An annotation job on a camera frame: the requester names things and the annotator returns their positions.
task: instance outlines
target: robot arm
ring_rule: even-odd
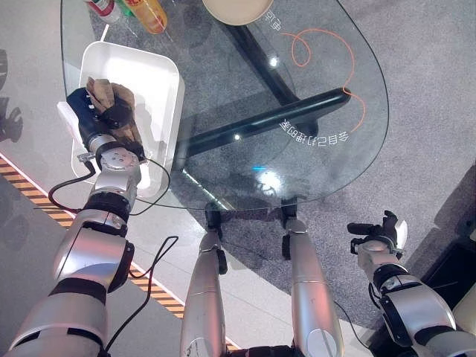
[[[385,211],[384,223],[350,223],[351,252],[358,266],[380,293],[378,305],[391,338],[402,347],[412,347],[419,356],[476,355],[476,337],[457,331],[446,302],[399,264],[407,236],[405,221]]]
[[[106,294],[125,283],[134,254],[125,236],[141,180],[139,159],[96,118],[85,89],[68,103],[101,172],[59,247],[57,285],[27,316],[8,357],[107,356]]]
[[[181,357],[341,357],[341,328],[331,291],[307,227],[297,218],[297,206],[283,208],[283,256],[292,261],[293,345],[261,346],[232,353],[226,350],[225,316],[219,275],[227,271],[221,249],[221,218],[217,207],[205,208],[207,233],[202,239],[185,302]]]

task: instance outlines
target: gray carpet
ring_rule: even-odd
[[[323,1],[322,5],[330,6],[331,3]],[[172,6],[172,3],[164,3],[164,6]],[[219,26],[210,22],[203,8],[189,4],[179,6],[184,8],[180,13],[182,18],[178,20],[185,21],[193,30],[183,34],[170,26],[170,36],[175,40],[173,45],[163,36],[142,36],[141,26],[134,19],[123,24],[122,28],[111,27],[106,39],[165,54],[177,62],[187,86],[182,120],[188,123],[191,128],[188,130],[192,133],[221,125],[225,115],[228,115],[229,122],[255,113],[257,108],[265,111],[275,107],[276,100],[259,80],[253,79],[251,69],[236,56],[232,44],[214,40],[221,39],[224,34]],[[273,6],[283,11],[289,4],[276,1]],[[443,0],[418,3],[366,0],[343,1],[343,6],[365,35],[382,66],[389,95],[390,125],[382,151],[370,168],[342,190],[300,205],[299,217],[309,226],[335,299],[355,322],[371,327],[380,321],[379,314],[369,301],[367,281],[357,268],[356,257],[349,253],[351,236],[346,232],[346,224],[381,222],[383,210],[393,210],[409,224],[408,252],[404,261],[415,275],[422,276],[457,236],[455,230],[460,219],[468,211],[474,213],[475,175],[470,169],[476,154],[475,3],[469,0],[451,3]],[[319,12],[308,12],[307,23],[315,16],[319,18],[316,26],[346,27],[335,23],[333,12],[322,8],[321,13],[330,13],[330,16],[319,17]],[[339,21],[344,21],[344,18],[339,17]],[[96,28],[99,36],[102,27],[97,25]],[[358,46],[358,54],[368,56],[365,44],[350,22],[347,31],[346,36],[356,36],[351,40]],[[220,51],[222,56],[217,57],[216,51]],[[365,57],[361,63],[375,65],[371,58],[366,60]],[[344,64],[336,64],[338,70],[342,66]],[[210,76],[197,75],[198,71],[206,71]],[[224,77],[220,71],[229,74]],[[369,114],[370,123],[377,125],[377,129],[373,127],[377,132],[375,138],[371,137],[371,131],[362,134],[367,139],[363,142],[371,144],[363,150],[368,152],[376,149],[381,132],[385,130],[382,115],[386,103],[382,102],[382,83],[375,68],[365,68],[364,73],[373,76],[361,78],[357,89],[370,98],[367,101],[375,110]],[[333,75],[323,78],[322,73],[310,76],[309,82],[308,78],[294,73],[292,81],[286,74],[283,76],[290,88],[299,88],[301,97],[341,84],[335,85]],[[251,140],[250,147],[240,147],[236,151],[222,148],[220,155],[213,157],[218,157],[216,161],[207,160],[204,155],[189,160],[188,165],[206,187],[213,188],[221,196],[236,197],[241,193],[230,193],[226,185],[217,182],[233,179],[245,188],[252,186],[253,182],[247,182],[247,175],[230,177],[227,173],[233,170],[234,164],[240,165],[243,158],[245,161],[272,161],[275,157],[269,156],[270,152],[275,154],[289,148],[287,142],[278,140],[280,137],[276,135],[280,134],[279,129],[273,130],[266,134],[268,140],[257,136]],[[264,148],[263,142],[266,142],[267,150],[259,149]],[[262,156],[250,158],[249,155],[257,152]],[[331,155],[326,159],[319,158],[320,161],[311,164],[334,162]],[[352,172],[338,170],[333,172],[333,176],[323,178],[318,176],[318,171],[309,170],[312,165],[302,163],[302,167],[297,165],[299,170],[291,177],[302,178],[304,174],[311,174],[312,180],[297,183],[299,190],[308,186],[308,197],[316,193],[322,196],[334,191],[329,189],[329,184],[332,186],[337,182],[335,187],[341,187],[350,176],[361,171],[360,164],[366,166],[371,159],[373,156],[368,155],[354,163],[357,168],[350,168],[354,170]],[[327,167],[335,169],[337,166],[331,164]],[[319,187],[322,181],[328,185]],[[198,187],[177,173],[173,174],[172,188],[188,207],[203,207],[208,199]],[[254,192],[244,194],[247,199],[256,199],[256,206],[278,202],[277,198],[255,196]],[[192,210],[191,213],[199,222],[204,222],[201,212]],[[225,213],[225,247],[260,276],[288,292],[290,265],[280,257],[283,230],[276,218],[275,210]]]

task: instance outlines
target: black cable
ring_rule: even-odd
[[[204,208],[186,208],[186,207],[177,207],[177,206],[171,206],[171,205],[162,205],[160,203],[154,203],[154,202],[146,201],[145,199],[137,199],[137,200],[141,201],[143,203],[148,203],[149,205],[153,205],[153,206],[166,207],[166,208],[177,208],[179,210],[205,210]]]
[[[372,350],[364,342],[362,342],[361,339],[357,336],[356,329],[354,329],[354,325],[352,324],[352,321],[350,320],[350,317],[347,314],[347,312],[345,311],[345,309],[337,301],[334,301],[334,304],[339,306],[341,308],[342,312],[345,314],[347,320],[349,321],[350,327],[352,328],[352,331],[354,332],[354,335],[357,338],[357,341],[360,342],[360,344],[362,346],[364,346],[365,348],[367,348],[370,352],[372,352]]]
[[[159,166],[164,172],[165,174],[167,175],[167,187],[165,188],[165,191],[158,197],[158,199],[156,199],[154,202],[147,202],[149,203],[149,206],[145,207],[142,211],[140,212],[137,212],[137,213],[131,213],[130,216],[138,216],[142,213],[144,213],[146,210],[149,210],[151,207],[153,207],[159,199],[161,199],[162,197],[165,196],[165,193],[167,193],[167,191],[169,190],[170,188],[170,174],[168,173],[168,171],[165,169],[165,167],[163,167],[162,165],[160,165],[158,162],[155,162],[153,161],[151,158],[147,158],[147,160],[149,160],[150,162],[156,164],[157,166]]]
[[[90,161],[85,161],[84,166],[86,166],[86,168],[89,170],[89,173],[87,175],[84,175],[78,178],[73,178],[72,180],[64,181],[60,184],[57,184],[53,188],[51,188],[50,192],[48,192],[48,199],[53,205],[57,206],[58,208],[62,210],[67,210],[68,212],[71,212],[71,213],[79,213],[81,211],[81,208],[70,208],[70,207],[61,205],[56,199],[54,199],[53,194],[64,186],[68,186],[70,184],[76,184],[77,182],[84,181],[94,176],[94,174],[96,173],[96,170],[94,169],[93,164]]]
[[[165,245],[167,244],[167,242],[171,239],[175,239],[170,245],[169,247],[165,250],[164,253],[162,253],[162,250],[164,249]],[[139,277],[143,277],[145,274],[147,274],[147,272],[149,272],[149,285],[147,287],[147,296],[146,296],[146,300],[142,303],[142,305],[140,305],[124,322],[122,325],[120,325],[120,327],[116,330],[115,334],[111,337],[111,339],[109,340],[106,348],[104,349],[106,352],[109,351],[109,349],[111,348],[112,344],[114,343],[114,341],[116,341],[116,338],[118,338],[118,336],[120,335],[120,333],[122,332],[122,330],[127,326],[127,324],[129,322],[132,321],[133,318],[135,318],[135,316],[137,316],[137,314],[139,312],[141,312],[141,310],[147,305],[147,303],[149,302],[150,300],[150,295],[152,294],[152,276],[154,274],[154,268],[155,268],[155,265],[159,262],[159,260],[177,243],[177,241],[179,240],[179,238],[177,236],[170,236],[170,237],[167,237],[165,239],[165,241],[162,243],[161,247],[159,248],[157,254],[155,255],[154,257],[154,260],[152,262],[152,265],[150,266],[149,269],[147,269],[147,271],[145,273],[143,273],[142,275],[139,275]]]
[[[373,291],[373,286],[372,283],[369,283],[369,296],[370,299],[372,300],[372,303],[376,306],[377,309],[380,309],[380,306],[377,304],[374,298],[380,298],[374,291]]]
[[[53,210],[53,209],[57,209],[59,210],[59,208],[57,206],[41,206],[41,207],[33,207],[34,210]]]

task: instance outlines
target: glass table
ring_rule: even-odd
[[[246,26],[219,22],[199,0],[161,5],[167,32],[152,35],[126,16],[105,30],[81,1],[62,1],[66,94],[79,83],[84,48],[101,37],[167,56],[179,69],[185,97],[170,188],[180,205],[167,197],[161,204],[253,210],[308,202],[371,165],[387,132],[387,90],[338,1],[276,0]]]

